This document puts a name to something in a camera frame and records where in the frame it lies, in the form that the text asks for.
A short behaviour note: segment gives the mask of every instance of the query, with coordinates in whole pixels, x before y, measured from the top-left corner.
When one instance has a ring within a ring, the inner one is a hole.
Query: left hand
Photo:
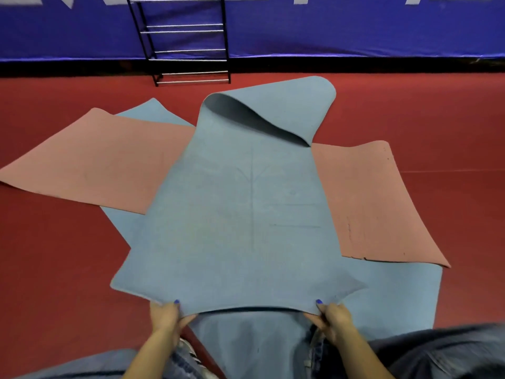
[[[179,343],[179,337],[185,328],[197,314],[180,318],[180,304],[166,303],[162,306],[155,302],[150,303],[151,322],[153,323],[153,333],[166,332],[175,348]]]

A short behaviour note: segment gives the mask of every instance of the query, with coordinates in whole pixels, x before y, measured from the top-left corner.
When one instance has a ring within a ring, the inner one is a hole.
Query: red floor
[[[209,93],[300,77],[155,88],[148,77],[0,79],[0,167],[90,108],[151,97],[196,123]],[[505,318],[505,74],[323,75],[337,98],[315,142],[389,141],[414,204],[452,264],[436,326]],[[144,300],[109,282],[128,245],[95,206],[0,185],[0,378],[140,345]]]

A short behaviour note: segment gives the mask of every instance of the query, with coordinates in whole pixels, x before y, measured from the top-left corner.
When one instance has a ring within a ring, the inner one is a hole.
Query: metal rack shelf
[[[195,63],[228,63],[228,37],[226,32],[226,11],[224,0],[127,0],[128,7],[135,23],[137,34],[142,44],[142,50],[146,61],[149,62],[195,62]],[[221,16],[222,22],[208,23],[208,24],[166,24],[166,25],[149,25],[145,17],[142,4],[145,2],[173,2],[173,1],[219,1],[221,3]],[[134,5],[136,5],[140,21],[135,15]],[[170,49],[170,50],[155,50],[153,34],[205,34],[205,33],[222,33],[224,37],[224,48],[202,48],[202,49]],[[144,43],[144,37],[148,39],[148,45]],[[224,52],[224,58],[159,58],[159,54],[163,53],[209,53],[209,52]],[[204,72],[155,72],[153,67],[148,67],[153,77],[155,86],[159,84],[188,84],[188,83],[203,83],[203,82],[228,82],[231,83],[231,75],[228,69],[223,70],[210,70]],[[204,75],[227,75],[227,78],[211,78],[199,80],[174,80],[174,81],[160,81],[164,76],[170,77],[186,77],[186,76],[204,76]]]

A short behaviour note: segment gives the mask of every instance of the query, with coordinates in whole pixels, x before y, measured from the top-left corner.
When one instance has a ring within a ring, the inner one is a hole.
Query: blue foam sheet
[[[315,297],[339,301],[363,288],[339,267],[308,146],[334,98],[321,77],[207,97],[111,286],[162,303],[180,299],[187,313],[317,312]]]
[[[161,104],[152,99],[122,115],[179,123],[174,119],[176,116],[163,107],[160,111],[160,107]],[[135,229],[141,226],[145,216],[102,209],[132,245]],[[355,324],[367,339],[433,326],[442,275],[440,266],[349,258],[344,258],[343,263],[368,285],[367,289],[344,300]],[[304,337],[309,325],[300,313],[254,311],[201,314],[191,327],[228,379],[305,379],[303,359],[307,345]]]

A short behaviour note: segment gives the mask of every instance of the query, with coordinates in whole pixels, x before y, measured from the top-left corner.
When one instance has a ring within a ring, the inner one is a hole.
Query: foam sheet
[[[315,313],[315,297],[338,301],[361,289],[339,267],[308,146],[334,98],[321,77],[207,97],[111,286],[163,303],[180,299],[187,313]]]
[[[132,117],[144,120],[185,123],[176,121],[154,99],[123,114],[135,114]],[[142,225],[145,216],[103,209],[132,245],[135,229]],[[433,326],[442,274],[440,266],[346,260],[350,261],[347,268],[355,270],[357,277],[368,284],[367,289],[344,300],[366,338],[385,338]],[[191,324],[228,379],[305,379],[304,338],[309,326],[300,313],[290,311],[200,314]]]
[[[194,127],[113,116],[93,108],[0,169],[17,188],[145,214]]]
[[[345,257],[449,267],[401,179],[389,144],[312,144]]]

